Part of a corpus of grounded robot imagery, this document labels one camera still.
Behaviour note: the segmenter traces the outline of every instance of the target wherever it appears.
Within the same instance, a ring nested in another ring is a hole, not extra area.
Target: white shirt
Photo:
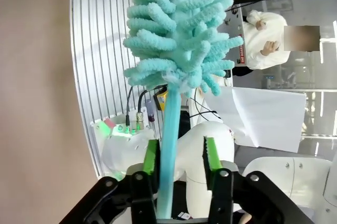
[[[287,62],[290,52],[284,51],[284,26],[285,19],[278,14],[258,12],[252,10],[247,16],[248,23],[243,23],[244,41],[246,47],[246,62],[249,69],[266,69]],[[257,30],[256,22],[263,21],[266,28]],[[279,42],[279,50],[263,56],[261,50],[267,41]]]

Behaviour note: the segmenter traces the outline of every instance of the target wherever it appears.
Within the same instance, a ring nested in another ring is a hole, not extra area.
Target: robotic arm
[[[113,223],[128,207],[131,207],[132,224],[231,224],[233,203],[240,204],[259,224],[313,224],[262,172],[254,171],[243,177],[236,171],[212,168],[205,147],[206,140],[205,137],[203,160],[207,187],[212,191],[208,218],[183,222],[156,219],[153,193],[157,192],[159,184],[160,148],[159,142],[153,140],[156,141],[156,151],[152,172],[144,166],[143,171],[128,175],[120,182],[111,177],[100,179],[60,224]]]

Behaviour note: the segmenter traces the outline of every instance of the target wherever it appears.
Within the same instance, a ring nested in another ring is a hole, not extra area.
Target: person in white coat
[[[279,14],[252,10],[244,18],[246,67],[235,67],[234,76],[287,62],[290,51],[319,50],[319,26],[288,26]]]

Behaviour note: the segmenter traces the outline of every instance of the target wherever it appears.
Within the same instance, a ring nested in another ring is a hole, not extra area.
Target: microfiber strand
[[[124,40],[124,46],[140,62],[124,74],[130,85],[142,85],[148,90],[167,84],[157,217],[170,219],[181,94],[190,97],[194,88],[201,87],[204,92],[210,89],[219,95],[214,75],[224,76],[224,70],[234,67],[234,62],[223,58],[243,41],[216,30],[233,0],[133,3],[127,10],[130,36]]]

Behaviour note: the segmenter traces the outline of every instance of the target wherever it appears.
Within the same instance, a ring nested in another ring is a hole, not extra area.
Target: white slatted surface
[[[137,63],[130,50],[123,46],[128,34],[126,9],[131,4],[131,0],[71,0],[74,76],[84,130],[98,176],[102,174],[101,161],[91,124],[126,111],[130,86],[123,70]],[[143,90],[143,87],[134,88],[130,108],[136,107]],[[146,94],[146,99],[153,94]],[[155,113],[155,120],[156,131],[160,132],[163,114]]]

